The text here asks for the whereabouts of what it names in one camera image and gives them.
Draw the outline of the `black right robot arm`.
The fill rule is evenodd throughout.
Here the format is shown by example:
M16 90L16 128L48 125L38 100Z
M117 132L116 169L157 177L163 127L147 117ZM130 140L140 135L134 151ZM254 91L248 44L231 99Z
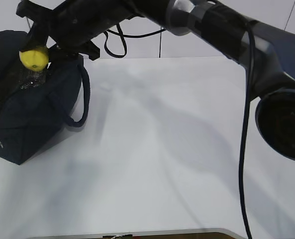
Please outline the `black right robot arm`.
M248 101L265 142L295 161L295 34L244 16L217 0L66 0L48 9L21 1L16 13L34 22L31 37L51 37L80 52L125 19L145 17L170 33L192 33L246 71Z

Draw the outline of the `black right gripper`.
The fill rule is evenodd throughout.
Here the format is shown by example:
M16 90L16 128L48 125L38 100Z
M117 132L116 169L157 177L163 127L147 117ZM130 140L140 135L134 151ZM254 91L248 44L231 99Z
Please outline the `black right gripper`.
M21 1L16 14L33 21L20 52L34 50L46 45L51 37L56 44L48 49L50 63L78 61L84 64L80 54L86 54L91 60L100 57L100 49L92 43L95 33L92 30L91 10L93 0L66 0L54 9Z

